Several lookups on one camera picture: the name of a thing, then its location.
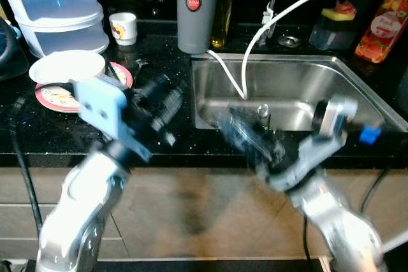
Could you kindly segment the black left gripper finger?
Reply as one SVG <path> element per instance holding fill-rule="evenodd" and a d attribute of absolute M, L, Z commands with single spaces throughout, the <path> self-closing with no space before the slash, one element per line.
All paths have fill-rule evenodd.
<path fill-rule="evenodd" d="M 168 97 L 175 89 L 167 76 L 157 76 L 148 83 L 148 97 Z"/>
<path fill-rule="evenodd" d="M 169 124 L 177 115 L 183 102 L 184 98 L 182 97 L 180 89 L 170 89 L 169 94 L 167 94 L 163 100 L 163 141 L 166 146 L 173 146 L 175 143 L 175 136 L 171 132 L 171 129 L 169 129 Z"/>

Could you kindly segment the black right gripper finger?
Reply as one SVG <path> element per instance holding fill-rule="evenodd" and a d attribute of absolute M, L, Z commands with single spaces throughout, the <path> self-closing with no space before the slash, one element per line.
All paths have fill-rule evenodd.
<path fill-rule="evenodd" d="M 222 111 L 217 114 L 217 125 L 221 130 L 225 141 L 239 150 L 247 152 L 251 146 L 252 137 L 245 121 L 240 115 L 231 110 Z"/>
<path fill-rule="evenodd" d="M 242 124 L 246 129 L 265 131 L 259 115 L 242 107 L 233 107 L 233 121 L 235 124 Z"/>

